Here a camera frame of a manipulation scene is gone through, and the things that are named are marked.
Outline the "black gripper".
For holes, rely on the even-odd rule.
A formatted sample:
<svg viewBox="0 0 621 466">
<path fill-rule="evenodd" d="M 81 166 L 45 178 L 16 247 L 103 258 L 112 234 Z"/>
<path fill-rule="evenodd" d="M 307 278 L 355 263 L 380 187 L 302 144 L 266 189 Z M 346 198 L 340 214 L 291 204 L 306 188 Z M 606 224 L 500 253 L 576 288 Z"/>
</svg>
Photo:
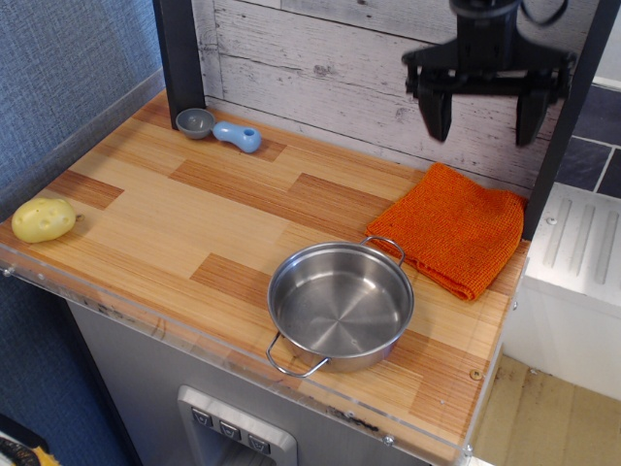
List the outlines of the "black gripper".
<svg viewBox="0 0 621 466">
<path fill-rule="evenodd" d="M 530 145 L 550 96 L 569 96 L 576 55 L 523 37 L 518 14 L 532 16 L 522 1 L 451 1 L 449 6 L 457 16 L 457 37 L 402 57 L 408 69 L 406 90 L 417 97 L 430 137 L 446 140 L 453 93 L 519 95 L 515 144 Z"/>
</svg>

